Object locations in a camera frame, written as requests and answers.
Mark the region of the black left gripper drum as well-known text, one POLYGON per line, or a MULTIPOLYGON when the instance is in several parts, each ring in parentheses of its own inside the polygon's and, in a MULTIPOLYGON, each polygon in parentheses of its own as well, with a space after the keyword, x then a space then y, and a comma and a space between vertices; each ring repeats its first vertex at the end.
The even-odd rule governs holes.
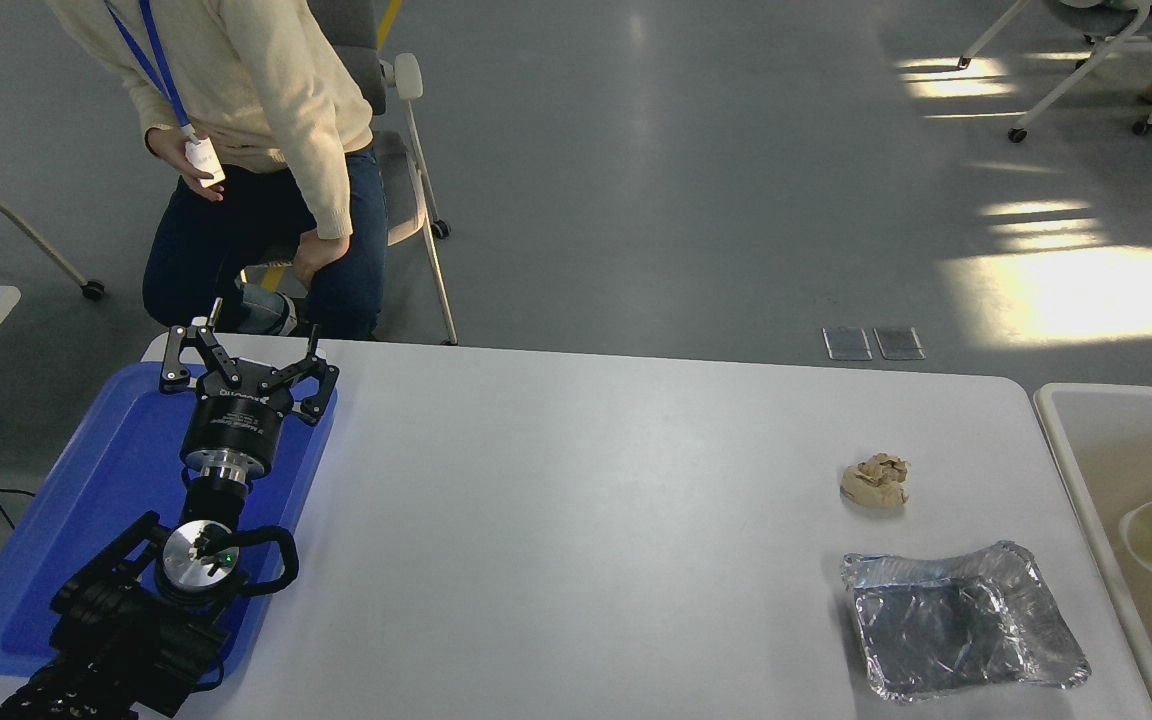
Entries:
POLYGON ((270 473, 291 406, 287 389, 271 396, 223 391, 198 397, 179 457, 185 467, 200 471, 221 454, 236 455, 251 473, 270 473))

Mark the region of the person's left hand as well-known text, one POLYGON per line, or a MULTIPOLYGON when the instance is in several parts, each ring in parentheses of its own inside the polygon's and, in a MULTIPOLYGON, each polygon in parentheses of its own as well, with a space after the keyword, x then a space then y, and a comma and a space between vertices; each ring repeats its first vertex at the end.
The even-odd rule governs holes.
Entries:
POLYGON ((349 249, 349 236, 323 238, 319 233, 303 232, 291 258, 291 272, 296 281, 310 291, 314 276, 326 266, 343 258, 349 249))

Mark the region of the person's right hand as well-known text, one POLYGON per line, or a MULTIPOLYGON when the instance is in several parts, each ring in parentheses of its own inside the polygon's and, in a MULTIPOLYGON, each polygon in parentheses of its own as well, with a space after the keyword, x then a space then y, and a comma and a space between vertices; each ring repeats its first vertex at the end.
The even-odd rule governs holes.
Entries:
POLYGON ((188 142, 180 135, 179 129, 147 128, 147 131, 143 132, 143 141, 152 156, 179 173, 185 190, 204 200, 223 200, 223 182, 217 181, 214 173, 196 167, 188 159, 185 151, 188 142))

